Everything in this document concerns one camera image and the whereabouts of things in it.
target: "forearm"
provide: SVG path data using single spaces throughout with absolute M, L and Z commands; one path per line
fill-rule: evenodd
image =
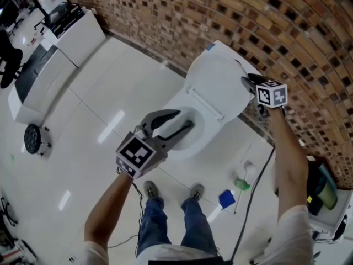
M 276 167 L 295 183 L 303 183 L 308 177 L 308 160 L 298 138 L 288 125 L 282 111 L 270 111 L 272 130 L 276 144 Z
M 132 181 L 131 177 L 122 172 L 105 191 L 85 223 L 85 241 L 94 241 L 103 248 L 107 248 L 109 238 L 119 220 L 121 209 Z
M 280 109 L 270 110 L 276 145 L 276 179 L 279 187 L 279 217 L 296 205 L 306 204 L 308 161 Z

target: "jeans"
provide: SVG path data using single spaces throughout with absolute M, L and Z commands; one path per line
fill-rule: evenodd
M 171 244 L 167 236 L 167 216 L 163 212 L 163 208 L 162 198 L 148 198 L 145 215 L 142 218 L 137 255 L 154 245 Z M 188 198 L 183 202 L 181 208 L 185 213 L 186 229 L 181 245 L 217 256 L 211 228 L 206 216 L 202 213 L 199 202 L 195 198 Z

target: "black cable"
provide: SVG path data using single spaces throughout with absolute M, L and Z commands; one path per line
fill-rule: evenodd
M 275 148 L 272 149 L 271 154 L 270 154 L 269 158 L 267 159 L 267 161 L 266 161 L 266 163 L 265 163 L 263 169 L 261 170 L 259 176 L 257 177 L 257 179 L 256 179 L 256 181 L 255 181 L 255 183 L 254 183 L 254 186 L 253 186 L 253 188 L 252 188 L 252 191 L 251 191 L 251 193 L 250 193 L 250 199 L 249 199 L 249 203 L 248 203 L 248 207 L 247 207 L 247 212 L 246 212 L 246 214 L 245 214 L 244 224 L 243 224 L 242 230 L 241 230 L 241 232 L 240 232 L 240 235 L 239 235 L 239 237 L 238 237 L 237 244 L 236 244 L 236 246 L 235 246 L 235 248 L 234 248 L 231 261 L 234 261 L 234 257 L 236 256 L 236 253 L 237 253 L 237 251 L 238 251 L 239 245 L 240 245 L 240 243 L 241 243 L 241 241 L 242 241 L 242 238 L 243 238 L 243 235 L 244 235 L 244 231 L 245 231 L 245 226 L 247 225 L 247 220 L 248 220 L 248 215 L 249 215 L 250 206 L 252 205 L 252 201 L 253 201 L 253 197 L 254 197 L 254 193 L 255 193 L 256 187 L 258 186 L 259 181 L 260 181 L 261 177 L 263 176 L 263 174 L 264 174 L 264 172 L 265 172 L 265 169 L 266 169 L 268 163 L 270 162 L 270 160 L 271 160 L 272 155 L 273 155 L 274 152 L 275 152 Z
M 325 244 L 325 245 L 334 245 L 335 243 L 338 243 L 338 240 L 334 241 L 334 240 L 319 238 L 317 240 L 314 240 L 314 243 L 320 243 L 320 244 Z
M 120 243 L 118 243 L 118 244 L 115 245 L 115 246 L 109 246 L 108 249 L 121 246 L 121 245 L 127 243 L 129 240 L 131 240 L 131 239 L 134 238 L 135 236 L 138 236 L 138 235 L 133 235 L 133 236 L 129 237 L 126 241 L 120 242 Z
M 116 172 L 117 172 L 118 174 L 120 174 L 120 171 L 121 171 L 121 169 L 118 167 L 118 168 L 116 169 Z M 137 194 L 138 194 L 138 196 L 140 197 L 140 217 L 138 218 L 138 233 L 137 233 L 136 235 L 133 235 L 133 236 L 129 237 L 126 241 L 121 242 L 121 243 L 119 243 L 119 244 L 117 244 L 117 245 L 115 245 L 115 246 L 110 246 L 110 247 L 108 247 L 108 248 L 114 248 L 114 247 L 121 246 L 121 245 L 127 243 L 127 242 L 128 242 L 129 240 L 131 240 L 133 237 L 137 236 L 137 244 L 136 244 L 136 248 L 135 248 L 135 256 L 137 257 L 137 247 L 138 247 L 138 242 L 140 241 L 140 233 L 141 233 L 141 227 L 142 227 L 142 218 L 143 218 L 143 216 L 144 216 L 144 214 L 145 214 L 145 209 L 144 209 L 143 206 L 142 206 L 142 199 L 143 199 L 143 197 L 144 197 L 143 194 L 140 192 L 140 190 L 138 189 L 138 187 L 137 187 L 137 185 L 136 185 L 135 183 L 132 183 L 132 185 L 133 185 L 133 187 L 136 189 Z

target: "shoe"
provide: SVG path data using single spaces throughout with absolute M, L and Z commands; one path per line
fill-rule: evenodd
M 204 186 L 198 183 L 191 188 L 190 198 L 195 198 L 197 201 L 199 201 L 202 198 L 204 192 Z
M 158 197 L 158 188 L 152 181 L 146 181 L 143 184 L 143 190 L 145 192 L 145 195 L 149 198 Z

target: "toilet lid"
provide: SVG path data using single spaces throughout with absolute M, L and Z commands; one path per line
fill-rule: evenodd
M 252 95 L 242 85 L 247 73 L 241 64 L 227 57 L 205 53 L 195 59 L 185 80 L 187 93 L 208 105 L 218 120 L 228 122 L 248 105 Z

